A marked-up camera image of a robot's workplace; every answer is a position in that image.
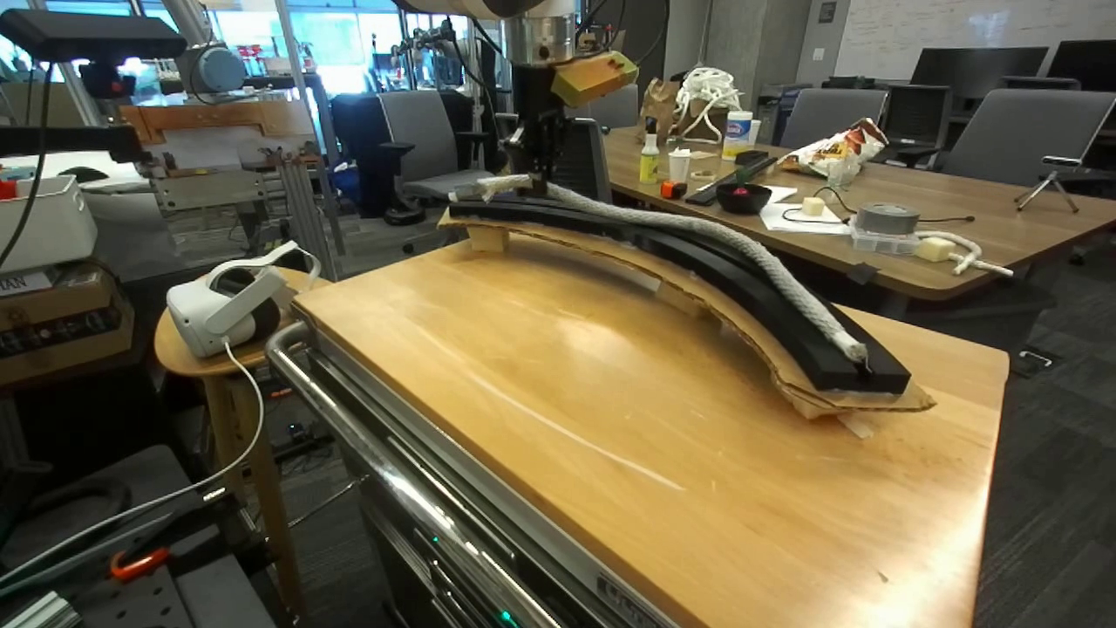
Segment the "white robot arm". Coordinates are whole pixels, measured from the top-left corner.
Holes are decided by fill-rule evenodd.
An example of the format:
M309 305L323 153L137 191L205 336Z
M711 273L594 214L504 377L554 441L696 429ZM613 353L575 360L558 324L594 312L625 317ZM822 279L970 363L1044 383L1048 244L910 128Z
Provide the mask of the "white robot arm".
M515 128L504 137L511 174L536 184L552 178L566 105L554 95L558 69L570 58L570 17L579 0L395 0L408 14L462 14L500 21L511 65Z

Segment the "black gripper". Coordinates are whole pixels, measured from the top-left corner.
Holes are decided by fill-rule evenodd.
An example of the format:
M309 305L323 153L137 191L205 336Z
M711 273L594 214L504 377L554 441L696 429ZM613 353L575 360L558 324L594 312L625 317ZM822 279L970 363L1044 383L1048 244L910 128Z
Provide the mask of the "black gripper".
M579 171L575 117L552 89L552 65L511 69L515 131L509 137L509 165L548 182L570 184Z

